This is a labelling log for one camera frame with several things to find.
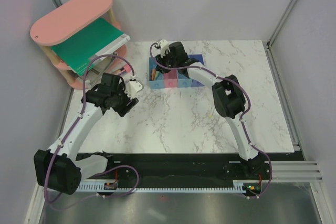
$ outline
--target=tabletop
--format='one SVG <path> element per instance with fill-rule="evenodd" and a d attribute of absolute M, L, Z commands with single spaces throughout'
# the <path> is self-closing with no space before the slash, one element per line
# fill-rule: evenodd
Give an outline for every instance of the tabletop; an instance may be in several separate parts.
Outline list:
<path fill-rule="evenodd" d="M 268 153 L 294 152 L 264 47 L 260 40 L 183 41 L 188 54 L 202 54 L 207 68 L 220 76 L 234 74 L 251 98 L 245 118 L 255 145 Z M 127 59 L 145 85 L 139 103 L 123 118 L 105 113 L 80 152 L 237 153 L 227 121 L 214 110 L 210 89 L 151 90 L 148 60 L 151 42 L 128 42 Z M 66 127 L 81 106 L 75 90 Z"/>

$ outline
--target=divided organizer box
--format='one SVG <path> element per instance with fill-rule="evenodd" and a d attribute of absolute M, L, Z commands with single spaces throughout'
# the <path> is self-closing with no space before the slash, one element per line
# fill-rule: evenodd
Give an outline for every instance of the divided organizer box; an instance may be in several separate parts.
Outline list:
<path fill-rule="evenodd" d="M 202 55 L 189 55 L 189 58 L 195 58 L 204 65 Z M 189 87 L 202 87 L 204 86 L 196 80 L 187 78 L 186 76 L 179 74 L 176 70 L 172 70 L 169 73 L 161 74 L 156 72 L 155 80 L 152 80 L 152 71 L 156 68 L 156 63 L 152 58 L 149 58 L 149 73 L 148 80 L 151 89 L 164 89 L 164 88 L 189 88 Z"/>

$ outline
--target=white marble table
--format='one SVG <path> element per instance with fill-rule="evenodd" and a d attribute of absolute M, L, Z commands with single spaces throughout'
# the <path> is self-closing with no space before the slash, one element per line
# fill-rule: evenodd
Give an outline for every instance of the white marble table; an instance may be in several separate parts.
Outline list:
<path fill-rule="evenodd" d="M 223 77 L 237 76 L 251 98 L 246 115 L 256 146 L 268 153 L 290 153 L 293 145 L 260 40 L 183 41 L 188 54 L 203 54 L 205 64 Z M 214 111 L 209 89 L 151 90 L 148 86 L 150 42 L 129 42 L 127 59 L 145 84 L 139 103 L 125 117 L 113 110 L 93 127 L 80 152 L 236 153 L 226 120 Z M 66 125 L 80 106 L 74 91 Z"/>

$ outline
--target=book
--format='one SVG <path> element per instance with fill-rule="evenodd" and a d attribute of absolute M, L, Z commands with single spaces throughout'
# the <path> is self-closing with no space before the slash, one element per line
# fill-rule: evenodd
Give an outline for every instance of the book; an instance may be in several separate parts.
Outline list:
<path fill-rule="evenodd" d="M 92 59 L 96 56 L 111 54 L 130 40 L 103 18 L 98 18 L 64 42 L 51 46 L 51 49 L 69 67 L 82 76 Z M 90 69 L 105 57 L 97 60 Z"/>

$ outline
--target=purple cable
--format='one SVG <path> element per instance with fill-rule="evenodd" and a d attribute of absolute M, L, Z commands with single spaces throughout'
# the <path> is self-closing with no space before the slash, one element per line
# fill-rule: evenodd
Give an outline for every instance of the purple cable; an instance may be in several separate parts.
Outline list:
<path fill-rule="evenodd" d="M 85 96 L 85 80 L 86 80 L 86 76 L 88 74 L 88 71 L 91 67 L 91 65 L 98 59 L 103 58 L 103 57 L 115 57 L 118 59 L 123 60 L 132 70 L 132 75 L 135 75 L 134 72 L 134 68 L 132 67 L 132 65 L 124 58 L 117 56 L 117 55 L 101 55 L 101 56 L 97 56 L 95 57 L 92 61 L 90 61 L 90 63 L 88 64 L 88 66 L 85 69 L 84 75 L 83 75 L 83 106 L 82 109 L 80 111 L 80 114 L 83 114 L 85 112 L 85 108 L 86 108 L 86 96 Z M 66 139 L 68 138 L 68 136 L 70 135 L 70 133 L 73 131 L 73 129 L 75 128 L 75 126 L 77 125 L 77 123 L 79 122 L 80 117 L 77 117 L 76 120 L 74 121 L 74 123 L 72 124 L 72 126 L 69 128 L 69 130 L 67 131 L 67 133 L 64 135 L 63 139 L 61 140 L 61 144 L 64 144 L 64 142 L 66 141 Z M 47 204 L 52 204 L 54 203 L 57 199 L 59 199 L 59 197 L 61 196 L 62 193 L 59 193 L 53 200 L 50 200 L 48 197 L 48 184 L 49 184 L 49 178 L 50 178 L 50 173 L 51 173 L 51 168 L 55 162 L 56 156 L 59 152 L 59 150 L 61 149 L 61 145 L 58 145 L 54 154 L 51 157 L 51 160 L 49 162 L 48 165 L 48 169 L 47 169 L 47 173 L 46 173 L 46 179 L 44 182 L 44 200 Z"/>
<path fill-rule="evenodd" d="M 208 72 L 209 74 L 215 76 L 215 77 L 218 78 L 219 80 L 224 80 L 224 81 L 231 82 L 232 84 L 234 84 L 237 88 L 239 88 L 239 89 L 242 91 L 242 93 L 243 93 L 244 96 L 246 97 L 248 106 L 247 106 L 247 109 L 240 115 L 240 121 L 241 121 L 241 124 L 242 124 L 242 126 L 243 126 L 243 130 L 244 130 L 244 133 L 245 133 L 245 135 L 246 135 L 247 142 L 251 145 L 251 147 L 252 147 L 253 149 L 255 149 L 256 151 L 262 153 L 262 154 L 266 157 L 266 159 L 267 159 L 268 162 L 269 162 L 269 172 L 270 172 L 270 179 L 268 180 L 265 189 L 264 189 L 258 196 L 250 196 L 250 198 L 257 198 L 257 197 L 263 195 L 264 192 L 268 189 L 268 187 L 269 187 L 269 185 L 270 185 L 270 183 L 271 183 L 271 180 L 272 180 L 272 175 L 273 175 L 272 164 L 271 164 L 271 159 L 269 158 L 269 156 L 267 155 L 267 153 L 261 151 L 259 148 L 257 148 L 255 145 L 253 145 L 253 144 L 252 144 L 252 141 L 251 141 L 251 139 L 250 139 L 250 137 L 249 137 L 249 135 L 248 135 L 248 133 L 247 133 L 247 130 L 246 130 L 246 127 L 245 127 L 245 123 L 244 123 L 244 120 L 243 120 L 243 116 L 244 116 L 244 115 L 251 109 L 251 100 L 250 100 L 250 97 L 248 96 L 248 94 L 246 93 L 246 91 L 245 91 L 245 90 L 244 90 L 244 89 L 243 89 L 237 82 L 235 82 L 235 81 L 233 81 L 233 80 L 231 80 L 231 79 L 228 79 L 228 78 L 219 77 L 219 76 L 217 76 L 214 72 L 212 72 L 211 70 L 209 70 L 209 69 L 207 69 L 207 68 L 205 68 L 205 67 L 186 66 L 186 67 L 170 68 L 170 67 L 166 67 L 166 66 L 164 66 L 164 65 L 162 65 L 162 64 L 160 64 L 160 63 L 158 63 L 157 60 L 156 60 L 156 58 L 153 56 L 153 53 L 152 53 L 152 49 L 153 49 L 153 47 L 154 47 L 155 45 L 158 46 L 159 44 L 156 43 L 156 42 L 154 42 L 154 43 L 151 45 L 150 49 L 149 49 L 149 53 L 150 53 L 151 58 L 154 60 L 154 62 L 155 62 L 158 66 L 160 66 L 161 68 L 164 68 L 164 69 L 167 69 L 167 70 L 180 70 L 180 69 L 187 69 L 187 68 L 198 68 L 198 69 L 202 69 L 202 70 Z"/>
<path fill-rule="evenodd" d="M 110 195 L 110 196 L 103 196 L 103 195 L 92 194 L 92 195 L 88 195 L 87 197 L 84 197 L 83 199 L 81 199 L 81 200 L 79 200 L 79 201 L 71 204 L 70 206 L 64 207 L 64 208 L 56 208 L 53 205 L 50 205 L 51 209 L 54 210 L 54 211 L 64 211 L 64 210 L 67 210 L 67 209 L 69 209 L 69 208 L 71 208 L 71 207 L 73 207 L 73 206 L 75 206 L 75 205 L 77 205 L 77 204 L 79 204 L 79 203 L 81 203 L 81 202 L 83 202 L 83 201 L 85 201 L 87 199 L 93 198 L 93 197 L 100 196 L 102 198 L 119 198 L 119 197 L 122 197 L 122 196 L 126 196 L 128 194 L 131 194 L 136 189 L 136 187 L 138 186 L 139 180 L 140 180 L 139 173 L 138 173 L 138 171 L 134 167 L 132 167 L 130 165 L 119 165 L 119 166 L 116 166 L 116 167 L 114 167 L 112 169 L 109 169 L 109 170 L 107 170 L 107 171 L 105 171 L 103 173 L 95 174 L 95 176 L 104 175 L 106 173 L 110 173 L 110 172 L 112 172 L 112 171 L 114 171 L 116 169 L 120 169 L 120 168 L 129 168 L 129 169 L 133 170 L 135 172 L 136 176 L 137 176 L 137 181 L 136 181 L 135 185 L 128 192 L 123 193 L 123 194 L 119 194 L 119 195 Z"/>

